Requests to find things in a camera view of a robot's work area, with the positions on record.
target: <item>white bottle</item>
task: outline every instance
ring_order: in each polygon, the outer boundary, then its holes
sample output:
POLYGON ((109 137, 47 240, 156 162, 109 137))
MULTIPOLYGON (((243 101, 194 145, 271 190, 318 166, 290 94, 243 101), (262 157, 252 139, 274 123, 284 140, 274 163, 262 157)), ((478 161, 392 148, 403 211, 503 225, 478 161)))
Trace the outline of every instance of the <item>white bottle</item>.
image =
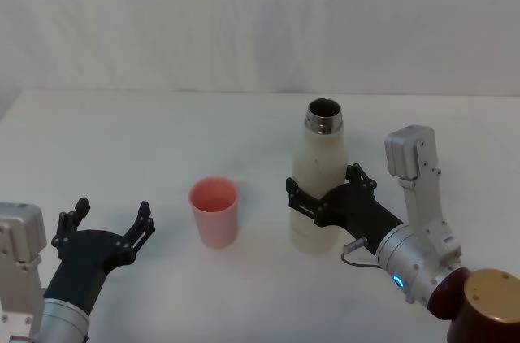
MULTIPOLYGON (((341 106, 320 98, 309 104, 301 144, 294 156, 292 178, 300 189, 315 198, 345 182, 347 148, 341 106)), ((292 243, 306 254, 321 254, 336 243, 338 227, 320 228, 302 213, 291 209, 292 243)))

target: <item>white table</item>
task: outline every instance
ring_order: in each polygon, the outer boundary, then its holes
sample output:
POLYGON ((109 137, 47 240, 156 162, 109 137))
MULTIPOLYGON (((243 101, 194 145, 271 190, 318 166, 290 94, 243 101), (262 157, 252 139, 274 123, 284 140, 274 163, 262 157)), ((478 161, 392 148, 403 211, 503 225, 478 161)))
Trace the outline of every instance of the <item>white table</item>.
MULTIPOLYGON (((351 163, 402 219, 385 136, 407 124, 436 131, 444 214, 469 268, 520 276, 520 98, 332 96, 343 107, 351 163)), ((109 275, 92 313, 95 343, 444 341, 449 324, 408 305, 392 280, 339 261, 344 234, 321 257, 288 237, 291 152, 311 95, 25 91, 0 122, 0 200, 58 213, 92 204, 83 228, 124 233, 141 200, 157 232, 109 275), (225 250, 200 242, 187 203, 208 175, 240 186, 240 233, 225 250)), ((43 285, 59 264, 42 253, 43 285)), ((371 260, 360 250, 353 258, 371 260)))

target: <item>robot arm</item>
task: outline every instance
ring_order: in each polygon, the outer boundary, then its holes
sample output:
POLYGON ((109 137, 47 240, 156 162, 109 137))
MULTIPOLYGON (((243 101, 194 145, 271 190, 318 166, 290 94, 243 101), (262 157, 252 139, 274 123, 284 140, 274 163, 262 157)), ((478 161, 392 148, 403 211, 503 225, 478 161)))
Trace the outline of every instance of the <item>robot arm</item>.
POLYGON ((106 277, 132 264, 155 231, 148 202, 141 203, 123 236, 78 231, 89 210, 89 201, 81 198, 75 211, 60 214, 52 244, 62 262, 44 296, 37 272, 39 253, 46 246, 41 211, 34 205, 0 203, 0 343, 87 340, 89 314, 106 277))
POLYGON ((518 341, 520 280, 503 271, 472 273, 462 266, 461 245, 442 215, 433 129, 403 128, 388 135, 385 148, 388 170, 405 190, 408 224, 375 200, 377 184, 358 164, 348 167, 347 183, 319 200, 288 178, 289 206, 319 227, 337 225, 353 235, 356 241, 344 253, 364 246, 407 302, 418 300, 435 317, 452 320, 450 343, 518 341), (498 298, 502 308, 497 310, 498 298))

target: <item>bottle opening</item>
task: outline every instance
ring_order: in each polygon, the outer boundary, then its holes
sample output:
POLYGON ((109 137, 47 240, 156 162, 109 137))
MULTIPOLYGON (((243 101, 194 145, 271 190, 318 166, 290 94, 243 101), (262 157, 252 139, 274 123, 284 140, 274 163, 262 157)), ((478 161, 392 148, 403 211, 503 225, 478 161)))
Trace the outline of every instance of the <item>bottle opening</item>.
POLYGON ((309 104, 309 111, 318 117, 328 118, 341 113, 341 106, 332 99, 320 98, 309 104))
POLYGON ((343 126, 341 106, 332 99, 312 101, 305 117, 306 127, 317 134, 333 134, 343 126))

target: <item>metal cylinder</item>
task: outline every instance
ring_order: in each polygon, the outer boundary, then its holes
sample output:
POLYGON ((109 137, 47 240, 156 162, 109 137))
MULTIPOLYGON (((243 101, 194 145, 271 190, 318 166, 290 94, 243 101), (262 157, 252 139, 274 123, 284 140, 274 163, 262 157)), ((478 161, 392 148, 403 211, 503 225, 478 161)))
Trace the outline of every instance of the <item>metal cylinder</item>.
POLYGON ((333 134, 343 126, 341 106, 332 99, 320 98, 309 104, 305 126, 317 134, 333 134))
POLYGON ((89 325, 89 317, 77 306, 46 298, 37 343, 84 343, 89 325))
POLYGON ((389 232, 375 253, 378 264, 406 294, 406 300, 413 302, 417 299, 424 306, 428 305, 437 287, 462 267, 457 260, 438 264, 428 259, 428 255, 429 251, 406 224, 389 232))

